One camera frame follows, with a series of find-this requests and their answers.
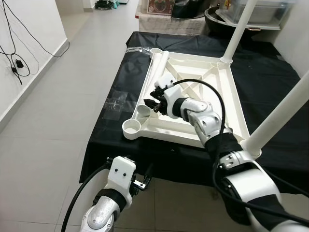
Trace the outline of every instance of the white cylinder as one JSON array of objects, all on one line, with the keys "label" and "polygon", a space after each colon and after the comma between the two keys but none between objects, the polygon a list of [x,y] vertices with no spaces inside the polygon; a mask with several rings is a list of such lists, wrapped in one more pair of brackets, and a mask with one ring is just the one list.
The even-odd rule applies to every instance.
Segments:
[{"label": "white cylinder", "polygon": [[264,145],[296,114],[309,99],[309,71],[300,79],[279,105],[247,139],[242,141],[244,150],[256,157]]},{"label": "white cylinder", "polygon": [[227,46],[227,49],[223,55],[223,57],[221,57],[221,61],[224,62],[224,63],[231,63],[233,62],[232,58],[233,58],[233,55],[236,51],[236,48],[240,42],[240,39],[243,35],[243,32],[245,31],[246,29],[246,26],[249,22],[249,19],[252,15],[252,12],[254,10],[254,7],[256,5],[256,2],[258,0],[248,0],[246,6],[245,6],[245,9],[243,10],[243,13],[241,14],[241,17],[239,19],[239,22],[237,24],[237,27],[233,33],[233,36],[230,40],[230,43],[228,44]]},{"label": "white cylinder", "polygon": [[169,58],[169,52],[165,51],[163,53],[163,55],[162,54],[154,54],[153,58],[155,60],[154,60],[154,63],[153,63],[153,67],[151,68],[151,71],[149,73],[145,93],[144,93],[143,97],[140,98],[140,100],[137,104],[138,105],[137,111],[139,112],[139,114],[144,115],[144,116],[150,115],[150,112],[151,112],[151,109],[145,105],[144,99],[153,99],[153,97],[150,96],[150,93],[152,91],[154,91],[155,82],[164,73],[166,62],[168,61],[168,58]]}]

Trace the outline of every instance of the black cloth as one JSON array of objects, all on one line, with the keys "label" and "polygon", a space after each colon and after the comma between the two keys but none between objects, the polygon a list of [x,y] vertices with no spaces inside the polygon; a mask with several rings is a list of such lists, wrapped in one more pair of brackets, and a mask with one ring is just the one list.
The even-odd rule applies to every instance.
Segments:
[{"label": "black cloth", "polygon": [[[134,32],[128,48],[158,47],[170,52],[221,57],[228,40],[207,36],[175,36]],[[150,138],[127,140],[122,123],[131,118],[150,64],[148,54],[136,49],[122,60],[107,101],[89,139],[80,182],[107,157],[128,156],[136,162],[137,173],[144,174],[154,164],[154,177],[175,182],[212,186],[211,161],[204,149]],[[271,43],[242,41],[231,65],[243,113],[252,133],[299,81],[297,73],[281,59]],[[110,102],[122,110],[111,114]],[[308,103],[263,148],[257,160],[273,174],[308,190]],[[294,193],[276,182],[282,192]]]}]

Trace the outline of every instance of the tile floor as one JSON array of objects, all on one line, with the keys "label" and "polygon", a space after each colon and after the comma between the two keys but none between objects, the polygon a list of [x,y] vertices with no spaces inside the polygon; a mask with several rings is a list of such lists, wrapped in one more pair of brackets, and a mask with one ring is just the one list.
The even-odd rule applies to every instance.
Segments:
[{"label": "tile floor", "polygon": [[[138,1],[95,11],[0,134],[0,232],[60,232],[79,187],[87,141],[135,30]],[[69,220],[81,217],[106,172],[84,189]],[[284,195],[287,209],[308,217],[309,201]],[[250,232],[234,223],[211,188],[154,179],[121,214],[116,232]]]}]

